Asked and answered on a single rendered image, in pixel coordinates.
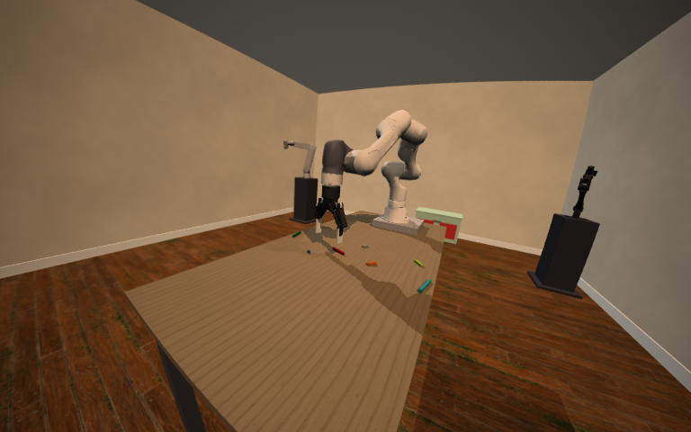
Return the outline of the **turquoise rod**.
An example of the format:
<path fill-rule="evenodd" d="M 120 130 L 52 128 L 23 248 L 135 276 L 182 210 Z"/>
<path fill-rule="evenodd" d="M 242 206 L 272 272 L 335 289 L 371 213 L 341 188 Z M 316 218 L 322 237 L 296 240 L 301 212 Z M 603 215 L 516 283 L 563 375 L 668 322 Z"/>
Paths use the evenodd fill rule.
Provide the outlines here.
<path fill-rule="evenodd" d="M 431 279 L 428 279 L 428 280 L 418 289 L 418 293 L 422 293 L 430 283 L 431 283 Z"/>

